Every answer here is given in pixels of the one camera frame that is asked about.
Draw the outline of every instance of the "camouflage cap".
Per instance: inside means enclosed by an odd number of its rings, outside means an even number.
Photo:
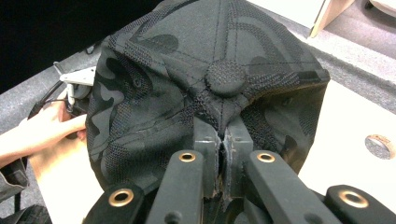
[[[307,47],[245,0],[167,5],[106,39],[89,107],[88,150],[102,187],[158,183],[191,148],[200,116],[222,137],[241,116],[256,149],[298,172],[330,80]]]

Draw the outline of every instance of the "brass ring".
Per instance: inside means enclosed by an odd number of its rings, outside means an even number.
[[[351,195],[353,197],[355,197],[357,200],[351,200],[349,199],[347,196]],[[365,208],[369,206],[369,202],[367,201],[367,199],[363,198],[361,195],[359,195],[356,192],[353,192],[351,190],[341,190],[338,193],[338,197],[340,197],[340,199],[344,202],[347,203],[351,206],[357,207],[357,208]]]
[[[178,156],[178,158],[184,162],[195,161],[195,155],[190,152],[180,154],[180,156]]]
[[[108,203],[113,207],[123,207],[133,199],[134,193],[130,189],[118,189],[110,195]]]
[[[259,159],[259,161],[263,161],[263,162],[275,161],[275,157],[269,153],[260,153],[259,155],[257,155],[257,159]]]

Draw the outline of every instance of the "gray surface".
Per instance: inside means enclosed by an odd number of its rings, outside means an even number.
[[[368,49],[373,49],[389,57],[396,58],[394,55],[396,54],[396,45],[394,42],[396,41],[396,31],[394,30],[394,21],[388,19],[383,21],[384,19],[381,18],[387,18],[385,17],[386,15],[382,15],[382,12],[375,8],[369,12],[363,11],[364,18],[362,18],[359,14],[361,13],[361,3],[362,0],[357,0],[355,3],[356,6],[352,6],[345,14],[342,14],[332,22],[326,28],[326,31]],[[305,37],[309,35],[308,29],[292,21],[279,18],[274,14],[272,14],[272,16],[284,23],[295,34]],[[322,65],[330,71],[333,80],[396,114],[396,90],[393,89],[393,86],[387,85],[387,82],[380,76],[370,73],[367,70],[359,69],[353,62],[344,62],[340,60],[337,55],[324,53],[315,48],[311,50]],[[78,53],[63,61],[62,65],[65,72],[86,68],[95,65],[98,55],[98,50],[96,50],[92,56],[86,55],[85,53]],[[58,78],[55,69],[51,67],[23,82],[18,87],[0,95],[0,133],[4,133],[17,126],[20,121],[27,116],[35,101],[39,100]],[[44,204],[35,182],[35,177],[30,168],[28,169],[28,175],[32,186],[22,194],[22,207],[27,207],[34,203]],[[12,214],[12,210],[13,199],[1,203],[0,217]]]

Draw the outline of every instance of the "hand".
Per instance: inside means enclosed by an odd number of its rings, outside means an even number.
[[[64,91],[58,99],[64,99]],[[70,119],[64,102],[51,103],[36,116],[0,136],[0,167],[50,147],[70,133],[85,129],[86,115]]]

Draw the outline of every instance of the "fabric-covered button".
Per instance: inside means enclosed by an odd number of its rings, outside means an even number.
[[[209,66],[205,80],[217,96],[233,97],[246,87],[247,74],[236,61],[216,61]]]

